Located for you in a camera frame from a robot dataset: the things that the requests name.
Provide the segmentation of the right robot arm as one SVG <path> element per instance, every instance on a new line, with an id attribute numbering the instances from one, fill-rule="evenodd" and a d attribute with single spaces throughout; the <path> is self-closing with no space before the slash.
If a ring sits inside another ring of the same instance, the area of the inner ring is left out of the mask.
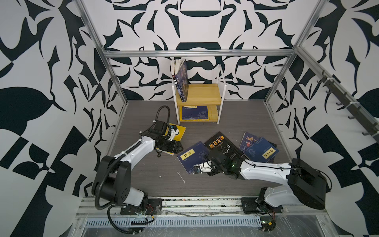
<path id="1" fill-rule="evenodd" d="M 331 183 L 326 175 L 299 159 L 290 163 L 271 164 L 253 162 L 247 158 L 228 158 L 222 152 L 213 150 L 207 160 L 197 168 L 209 175 L 222 173 L 231 179 L 262 180 L 276 183 L 277 187 L 262 188 L 257 203 L 270 208 L 287 204 L 303 204 L 323 210 L 326 194 Z"/>

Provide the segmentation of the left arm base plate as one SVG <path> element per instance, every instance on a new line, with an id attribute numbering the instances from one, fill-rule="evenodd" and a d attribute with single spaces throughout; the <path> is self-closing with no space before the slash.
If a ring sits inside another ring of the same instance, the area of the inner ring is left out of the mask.
<path id="1" fill-rule="evenodd" d="M 162 210 L 161 198 L 145 198 L 139 206 L 127 205 L 121 208 L 121 215 L 154 215 L 158 214 Z"/>

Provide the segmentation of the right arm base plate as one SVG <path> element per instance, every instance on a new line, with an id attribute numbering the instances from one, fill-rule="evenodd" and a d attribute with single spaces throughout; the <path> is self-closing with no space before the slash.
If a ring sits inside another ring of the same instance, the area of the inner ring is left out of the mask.
<path id="1" fill-rule="evenodd" d="M 266 214 L 266 213 L 273 214 L 274 212 L 282 213 L 282 209 L 283 209 L 282 205 L 280 205 L 279 207 L 270 206 L 264 201 L 263 197 L 262 198 L 244 197 L 244 198 L 241 198 L 240 200 L 241 200 L 242 210 L 245 214 Z"/>

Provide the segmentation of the black Murphy's law book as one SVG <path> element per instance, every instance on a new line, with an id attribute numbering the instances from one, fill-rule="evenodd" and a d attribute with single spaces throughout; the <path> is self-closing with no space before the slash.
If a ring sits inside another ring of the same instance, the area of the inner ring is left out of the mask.
<path id="1" fill-rule="evenodd" d="M 209 150 L 209 161 L 228 159 L 236 162 L 244 160 L 243 152 L 220 131 L 209 138 L 204 145 Z"/>

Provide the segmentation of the purple Guiguzi portrait book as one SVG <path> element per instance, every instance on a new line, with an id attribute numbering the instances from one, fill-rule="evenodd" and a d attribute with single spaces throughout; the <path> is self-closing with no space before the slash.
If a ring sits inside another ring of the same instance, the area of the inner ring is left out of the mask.
<path id="1" fill-rule="evenodd" d="M 188 90 L 189 90 L 189 81 L 188 81 L 188 71 L 187 71 L 187 61 L 185 59 L 181 59 L 180 66 L 176 68 L 176 79 L 179 85 L 178 94 L 182 102 L 186 102 L 188 98 Z"/>

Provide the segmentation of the navy Yijing book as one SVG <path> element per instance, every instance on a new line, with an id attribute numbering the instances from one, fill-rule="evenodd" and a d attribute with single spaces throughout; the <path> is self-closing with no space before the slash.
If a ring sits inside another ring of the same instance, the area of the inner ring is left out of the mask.
<path id="1" fill-rule="evenodd" d="M 204 163 L 208 155 L 209 149 L 202 142 L 197 142 L 191 147 L 184 149 L 183 152 L 177 155 L 177 158 L 187 174 L 192 174 L 194 166 Z"/>

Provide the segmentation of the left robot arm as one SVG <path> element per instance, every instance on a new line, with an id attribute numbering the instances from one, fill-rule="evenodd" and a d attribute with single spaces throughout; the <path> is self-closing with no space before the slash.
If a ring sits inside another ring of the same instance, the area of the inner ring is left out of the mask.
<path id="1" fill-rule="evenodd" d="M 96 209 L 102 210 L 112 205 L 145 207 L 147 194 L 131 186 L 133 168 L 153 151 L 158 156 L 163 152 L 182 152 L 180 139 L 184 131 L 179 125 L 155 120 L 149 129 L 140 133 L 140 138 L 132 146 L 113 157 L 103 157 L 91 190 Z"/>

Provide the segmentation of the yellow cartoon cover book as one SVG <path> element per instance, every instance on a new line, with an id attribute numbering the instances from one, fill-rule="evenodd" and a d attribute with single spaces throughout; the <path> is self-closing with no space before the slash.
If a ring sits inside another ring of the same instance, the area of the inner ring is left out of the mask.
<path id="1" fill-rule="evenodd" d="M 183 126 L 177 125 L 177 124 L 173 124 L 173 123 L 169 124 L 169 126 L 171 126 L 171 125 L 176 125 L 178 127 L 180 133 L 179 133 L 179 135 L 175 136 L 175 138 L 172 141 L 169 142 L 168 148 L 165 151 L 163 151 L 163 152 L 166 153 L 166 154 L 169 154 L 169 155 L 173 156 L 173 155 L 175 155 L 173 153 L 173 146 L 174 146 L 173 145 L 173 141 L 181 141 L 181 139 L 182 139 L 182 137 L 183 137 L 183 135 L 184 135 L 184 133 L 186 131 L 186 128 L 183 127 Z"/>

